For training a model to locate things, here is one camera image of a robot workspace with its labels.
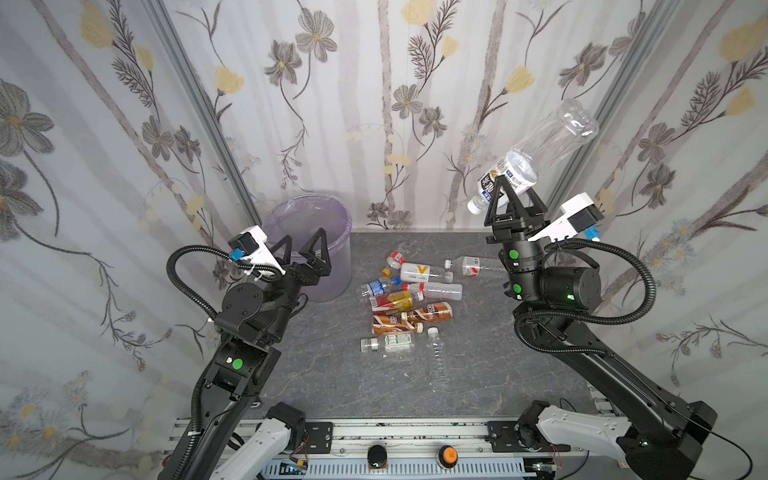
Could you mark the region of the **clear bottle red white label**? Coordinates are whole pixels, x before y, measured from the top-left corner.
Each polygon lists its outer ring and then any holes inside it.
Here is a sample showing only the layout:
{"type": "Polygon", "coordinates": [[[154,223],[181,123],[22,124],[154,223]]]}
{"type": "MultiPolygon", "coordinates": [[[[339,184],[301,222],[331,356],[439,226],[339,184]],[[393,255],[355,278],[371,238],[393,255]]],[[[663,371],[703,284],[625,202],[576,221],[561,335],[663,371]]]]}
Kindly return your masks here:
{"type": "Polygon", "coordinates": [[[470,278],[502,277],[507,274],[500,260],[489,257],[460,256],[446,259],[444,268],[456,275],[470,278]]]}

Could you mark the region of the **clear bottle blue white label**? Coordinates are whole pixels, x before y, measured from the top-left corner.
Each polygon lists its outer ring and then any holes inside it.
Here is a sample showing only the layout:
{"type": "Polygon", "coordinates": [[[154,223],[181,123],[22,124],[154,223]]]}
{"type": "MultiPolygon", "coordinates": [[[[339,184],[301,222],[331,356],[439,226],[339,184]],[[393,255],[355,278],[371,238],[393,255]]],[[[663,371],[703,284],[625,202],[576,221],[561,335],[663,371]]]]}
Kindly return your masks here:
{"type": "Polygon", "coordinates": [[[516,194],[529,190],[566,156],[593,140],[599,129],[598,121],[579,101],[562,100],[532,132],[482,168],[468,211],[486,212],[497,177],[506,177],[516,194]]]}

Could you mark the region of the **clear bottle green label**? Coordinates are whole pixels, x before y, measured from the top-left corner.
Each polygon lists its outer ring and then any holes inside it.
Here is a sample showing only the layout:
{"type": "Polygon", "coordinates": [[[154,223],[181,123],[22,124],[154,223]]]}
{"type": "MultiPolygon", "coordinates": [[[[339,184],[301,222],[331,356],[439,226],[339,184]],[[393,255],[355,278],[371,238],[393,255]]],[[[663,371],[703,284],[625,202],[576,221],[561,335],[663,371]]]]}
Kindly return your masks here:
{"type": "Polygon", "coordinates": [[[401,352],[414,347],[414,337],[410,332],[388,333],[380,336],[363,338],[360,350],[367,352],[401,352]]]}

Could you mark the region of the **clear unlabelled bottle white cap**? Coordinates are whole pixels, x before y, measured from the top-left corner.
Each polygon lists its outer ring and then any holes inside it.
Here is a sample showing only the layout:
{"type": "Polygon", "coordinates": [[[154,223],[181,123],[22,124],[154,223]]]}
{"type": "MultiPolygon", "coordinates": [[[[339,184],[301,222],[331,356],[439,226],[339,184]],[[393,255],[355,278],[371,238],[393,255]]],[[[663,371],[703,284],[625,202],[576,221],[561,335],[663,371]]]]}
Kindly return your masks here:
{"type": "Polygon", "coordinates": [[[437,327],[427,329],[427,339],[430,347],[430,371],[435,382],[444,382],[447,379],[445,366],[444,343],[437,327]]]}

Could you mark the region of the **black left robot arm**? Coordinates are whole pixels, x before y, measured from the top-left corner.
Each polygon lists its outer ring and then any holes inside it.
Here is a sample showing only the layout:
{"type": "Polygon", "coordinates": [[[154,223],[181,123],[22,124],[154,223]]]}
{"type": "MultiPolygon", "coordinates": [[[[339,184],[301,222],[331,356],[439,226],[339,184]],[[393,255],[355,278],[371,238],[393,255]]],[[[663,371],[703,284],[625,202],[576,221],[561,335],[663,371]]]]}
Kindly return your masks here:
{"type": "Polygon", "coordinates": [[[166,263],[172,285],[206,313],[221,337],[193,387],[189,422],[159,474],[162,479],[257,479],[276,456],[298,451],[308,441],[304,412],[280,402],[244,444],[227,460],[221,458],[281,356],[275,346],[303,309],[303,288],[317,285],[331,272],[327,234],[319,228],[310,236],[299,251],[301,263],[291,259],[290,236],[268,246],[258,226],[242,231],[229,246],[229,251],[184,246],[166,263]],[[220,308],[177,273],[177,262],[197,252],[212,254],[247,277],[226,291],[220,308]]]}

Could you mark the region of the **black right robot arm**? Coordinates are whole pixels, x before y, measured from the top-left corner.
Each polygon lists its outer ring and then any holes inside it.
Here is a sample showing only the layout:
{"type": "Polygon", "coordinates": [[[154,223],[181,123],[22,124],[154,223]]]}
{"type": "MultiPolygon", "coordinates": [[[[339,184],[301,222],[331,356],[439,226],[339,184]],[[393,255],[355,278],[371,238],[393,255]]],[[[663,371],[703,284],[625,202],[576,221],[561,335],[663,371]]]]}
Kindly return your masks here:
{"type": "Polygon", "coordinates": [[[562,205],[554,221],[534,190],[523,204],[509,179],[501,175],[486,193],[490,204],[487,241],[499,244],[506,270],[506,296],[518,301],[513,329],[528,348],[551,355],[572,368],[617,407],[616,416],[579,414],[546,401],[533,402],[518,418],[512,436],[529,451],[551,445],[580,447],[611,457],[642,479],[686,479],[699,460],[717,420],[706,403],[688,403],[665,390],[591,330],[637,321],[655,304],[657,288],[645,264],[630,252],[586,238],[584,232],[603,218],[587,194],[562,205]],[[598,317],[601,302],[599,264],[593,249],[627,262],[640,277],[644,296],[628,314],[598,317]]]}

